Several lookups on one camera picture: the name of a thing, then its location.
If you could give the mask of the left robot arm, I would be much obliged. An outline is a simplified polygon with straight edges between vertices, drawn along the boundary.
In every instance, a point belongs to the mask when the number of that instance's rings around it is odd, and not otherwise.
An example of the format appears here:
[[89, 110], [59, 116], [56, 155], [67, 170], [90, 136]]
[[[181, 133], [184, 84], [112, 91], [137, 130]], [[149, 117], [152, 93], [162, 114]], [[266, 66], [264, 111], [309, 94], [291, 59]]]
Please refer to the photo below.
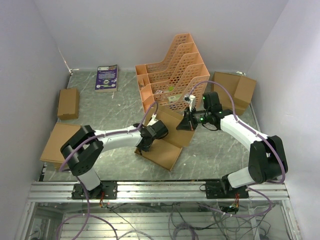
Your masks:
[[104, 183], [94, 170], [94, 165], [102, 153], [124, 147], [136, 147], [139, 153], [148, 152], [155, 140], [169, 134], [169, 130], [161, 120], [153, 124], [135, 123], [129, 127], [115, 130], [94, 130], [90, 125], [82, 126], [62, 147], [64, 157], [62, 167], [68, 166], [72, 175], [80, 183], [81, 188], [72, 194], [75, 200], [117, 197], [117, 184]]

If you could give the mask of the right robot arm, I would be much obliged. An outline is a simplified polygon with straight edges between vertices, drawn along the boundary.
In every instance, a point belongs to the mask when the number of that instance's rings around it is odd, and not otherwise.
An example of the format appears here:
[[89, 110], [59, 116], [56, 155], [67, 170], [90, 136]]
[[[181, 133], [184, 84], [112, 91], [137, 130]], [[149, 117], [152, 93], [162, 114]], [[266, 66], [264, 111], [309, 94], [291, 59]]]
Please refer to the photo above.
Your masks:
[[285, 179], [288, 164], [280, 137], [256, 131], [240, 120], [232, 110], [224, 110], [216, 92], [202, 95], [203, 110], [196, 110], [194, 95], [188, 94], [183, 99], [189, 105], [176, 127], [178, 131], [195, 131], [198, 125], [211, 124], [217, 131], [231, 135], [249, 151], [247, 167], [229, 173], [219, 180], [219, 190], [224, 197], [231, 198], [238, 190], [249, 185], [275, 183], [277, 177]]

